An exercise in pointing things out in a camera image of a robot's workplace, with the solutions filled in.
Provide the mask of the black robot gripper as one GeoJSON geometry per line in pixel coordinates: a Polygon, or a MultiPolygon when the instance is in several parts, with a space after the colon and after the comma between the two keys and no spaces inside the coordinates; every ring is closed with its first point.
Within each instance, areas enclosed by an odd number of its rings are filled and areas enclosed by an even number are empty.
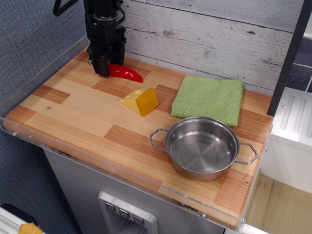
{"type": "Polygon", "coordinates": [[[108,17],[98,16],[95,12],[85,14],[87,48],[89,60],[96,74],[109,77],[109,64],[123,65],[125,54],[125,28],[120,27],[117,13],[108,17]]]}

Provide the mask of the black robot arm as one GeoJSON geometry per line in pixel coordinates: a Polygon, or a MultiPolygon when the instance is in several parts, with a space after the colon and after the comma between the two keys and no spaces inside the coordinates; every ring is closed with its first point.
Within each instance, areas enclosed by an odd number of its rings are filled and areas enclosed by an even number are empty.
{"type": "Polygon", "coordinates": [[[85,0],[85,24],[89,63],[95,73],[109,77],[109,63],[123,65],[126,29],[120,24],[125,20],[121,0],[85,0]]]}

